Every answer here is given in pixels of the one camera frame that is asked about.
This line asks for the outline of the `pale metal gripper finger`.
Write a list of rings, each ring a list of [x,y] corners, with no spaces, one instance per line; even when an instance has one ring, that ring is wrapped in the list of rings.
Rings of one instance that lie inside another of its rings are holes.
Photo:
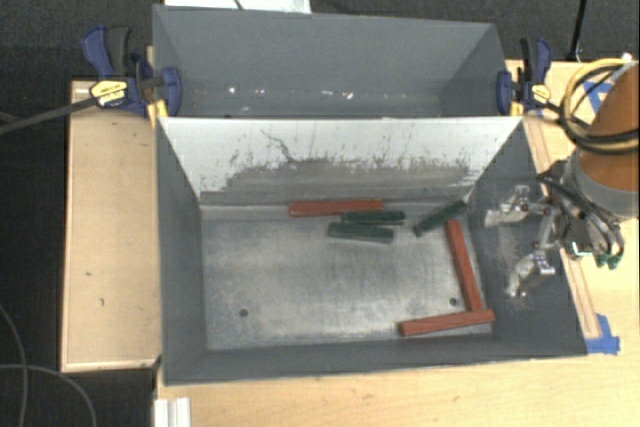
[[[555,277],[556,268],[550,264],[544,250],[534,250],[519,259],[511,268],[506,284],[506,295],[526,297],[531,290]]]
[[[516,185],[511,195],[494,209],[488,209],[484,217],[485,228],[514,224],[523,221],[529,215],[544,215],[546,205],[533,201],[531,189],[527,185]]]

